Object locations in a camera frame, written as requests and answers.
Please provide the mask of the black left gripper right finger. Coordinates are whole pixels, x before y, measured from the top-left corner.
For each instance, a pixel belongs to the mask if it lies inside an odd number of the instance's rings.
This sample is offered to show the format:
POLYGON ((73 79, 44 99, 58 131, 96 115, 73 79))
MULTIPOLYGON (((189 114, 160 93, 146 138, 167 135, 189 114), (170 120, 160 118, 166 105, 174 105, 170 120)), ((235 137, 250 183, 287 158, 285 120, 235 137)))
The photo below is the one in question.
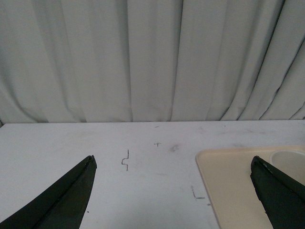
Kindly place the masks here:
POLYGON ((305 227, 305 186, 259 156, 251 161, 250 178, 274 229, 305 227))

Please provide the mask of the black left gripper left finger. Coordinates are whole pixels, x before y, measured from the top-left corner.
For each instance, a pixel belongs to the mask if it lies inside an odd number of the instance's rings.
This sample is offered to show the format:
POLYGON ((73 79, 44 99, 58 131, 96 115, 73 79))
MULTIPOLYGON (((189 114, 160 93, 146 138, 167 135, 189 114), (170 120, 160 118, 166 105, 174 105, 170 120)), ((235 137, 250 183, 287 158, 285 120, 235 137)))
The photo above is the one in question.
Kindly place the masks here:
POLYGON ((97 164, 87 156, 35 199, 0 223, 2 229, 78 229, 97 164))

